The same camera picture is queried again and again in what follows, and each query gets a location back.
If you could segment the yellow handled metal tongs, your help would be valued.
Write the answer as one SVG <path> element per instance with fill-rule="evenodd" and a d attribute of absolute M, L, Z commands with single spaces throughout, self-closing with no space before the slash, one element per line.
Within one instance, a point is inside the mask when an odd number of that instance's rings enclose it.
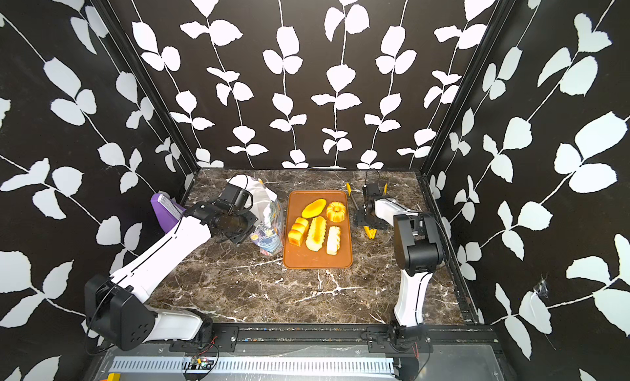
<path fill-rule="evenodd" d="M 366 201 L 366 200 L 364 200 L 364 203 L 362 205 L 359 205 L 359 203 L 354 199 L 354 193 L 353 193 L 352 187 L 351 187 L 351 185 L 349 183 L 346 184 L 346 192 L 348 193 L 349 198 L 351 199 L 351 201 L 352 201 L 352 203 L 354 205 L 355 212 L 358 211 L 359 209 L 364 209 L 368 213 L 376 215 L 376 200 L 374 200 L 374 201 Z M 364 233 L 366 234 L 368 239 L 373 240 L 376 237 L 378 230 L 376 230 L 376 229 L 368 229 L 367 227 L 363 227 L 363 228 L 364 228 Z"/>

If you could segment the pale glazed bread loaf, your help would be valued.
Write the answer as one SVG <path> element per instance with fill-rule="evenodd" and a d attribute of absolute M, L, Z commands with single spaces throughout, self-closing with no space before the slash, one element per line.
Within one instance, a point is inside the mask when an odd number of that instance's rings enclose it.
<path fill-rule="evenodd" d="M 335 256 L 341 248 L 341 228 L 331 226 L 328 230 L 326 241 L 326 254 Z"/>

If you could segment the long ridged yellow bread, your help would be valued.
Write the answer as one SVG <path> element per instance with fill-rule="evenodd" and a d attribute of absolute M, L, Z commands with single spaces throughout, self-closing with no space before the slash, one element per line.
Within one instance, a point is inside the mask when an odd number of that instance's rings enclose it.
<path fill-rule="evenodd" d="M 319 251 L 323 248 L 323 243 L 326 237 L 326 225 L 327 221 L 324 217 L 318 216 L 312 219 L 305 245 L 310 251 Z"/>

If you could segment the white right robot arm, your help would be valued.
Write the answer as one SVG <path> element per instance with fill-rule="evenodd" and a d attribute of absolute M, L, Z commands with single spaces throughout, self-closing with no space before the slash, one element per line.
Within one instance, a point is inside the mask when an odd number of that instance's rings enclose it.
<path fill-rule="evenodd" d="M 391 197 L 368 197 L 358 208 L 357 223 L 370 229 L 393 229 L 400 290 L 394 307 L 400 333 L 424 324 L 423 307 L 429 283 L 444 262 L 441 228 L 434 216 L 412 210 Z"/>

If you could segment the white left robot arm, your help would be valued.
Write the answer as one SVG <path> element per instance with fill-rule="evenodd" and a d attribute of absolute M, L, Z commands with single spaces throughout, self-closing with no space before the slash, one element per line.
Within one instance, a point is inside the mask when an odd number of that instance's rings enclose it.
<path fill-rule="evenodd" d="M 242 243 L 258 218 L 250 210 L 223 209 L 199 202 L 176 225 L 131 263 L 108 277 L 85 284 L 86 324 L 90 332 L 129 351 L 158 340 L 193 341 L 203 319 L 188 310 L 159 310 L 146 304 L 158 285 L 210 238 L 223 235 Z"/>

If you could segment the oval yellow bread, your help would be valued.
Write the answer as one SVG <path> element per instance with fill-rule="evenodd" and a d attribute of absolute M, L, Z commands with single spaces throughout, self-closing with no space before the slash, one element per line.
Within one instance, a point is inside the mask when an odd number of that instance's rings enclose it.
<path fill-rule="evenodd" d="M 301 217 L 303 219 L 318 217 L 319 215 L 321 215 L 321 213 L 323 213 L 323 210 L 326 208 L 326 206 L 327 201 L 325 199 L 320 198 L 316 201 L 313 201 L 312 203 L 306 205 L 301 213 Z"/>

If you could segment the segmented pull-apart bread roll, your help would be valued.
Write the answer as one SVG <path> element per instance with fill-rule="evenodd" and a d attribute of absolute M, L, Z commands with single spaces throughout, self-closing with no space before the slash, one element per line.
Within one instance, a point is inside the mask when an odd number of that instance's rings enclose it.
<path fill-rule="evenodd" d="M 297 218 L 287 233 L 288 241 L 293 246 L 301 246 L 308 233 L 309 221 L 304 218 Z"/>

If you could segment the brown plastic tray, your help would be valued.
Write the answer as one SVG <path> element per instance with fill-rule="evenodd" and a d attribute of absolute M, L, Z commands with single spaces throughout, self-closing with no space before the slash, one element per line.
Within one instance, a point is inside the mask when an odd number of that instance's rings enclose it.
<path fill-rule="evenodd" d="M 288 269 L 347 269 L 352 266 L 345 192 L 293 191 L 290 194 L 283 263 Z"/>

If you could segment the purple plastic box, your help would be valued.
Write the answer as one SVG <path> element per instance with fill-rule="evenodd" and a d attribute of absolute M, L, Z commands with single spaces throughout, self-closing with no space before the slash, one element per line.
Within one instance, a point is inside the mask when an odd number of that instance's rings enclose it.
<path fill-rule="evenodd" d="M 182 219 L 185 208 L 162 192 L 152 195 L 150 203 L 164 233 L 169 233 Z"/>

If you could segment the small electronics circuit board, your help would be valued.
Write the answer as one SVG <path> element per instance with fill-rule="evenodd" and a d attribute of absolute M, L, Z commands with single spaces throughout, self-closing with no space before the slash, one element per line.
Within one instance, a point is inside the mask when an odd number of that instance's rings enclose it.
<path fill-rule="evenodd" d="M 185 373 L 200 374 L 210 372 L 216 363 L 216 360 L 206 356 L 192 356 L 188 359 L 184 366 Z"/>

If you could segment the black front mounting rail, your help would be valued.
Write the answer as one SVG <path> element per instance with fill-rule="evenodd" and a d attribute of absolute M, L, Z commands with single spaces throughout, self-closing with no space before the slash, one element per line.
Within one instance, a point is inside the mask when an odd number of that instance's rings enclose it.
<path fill-rule="evenodd" d="M 394 356 L 433 351 L 431 338 L 420 326 L 224 323 L 204 328 L 201 335 L 191 342 L 176 340 L 170 343 L 169 351 L 195 354 L 209 345 L 218 348 L 221 353 L 233 353 L 237 345 L 246 343 L 362 344 L 370 353 Z"/>

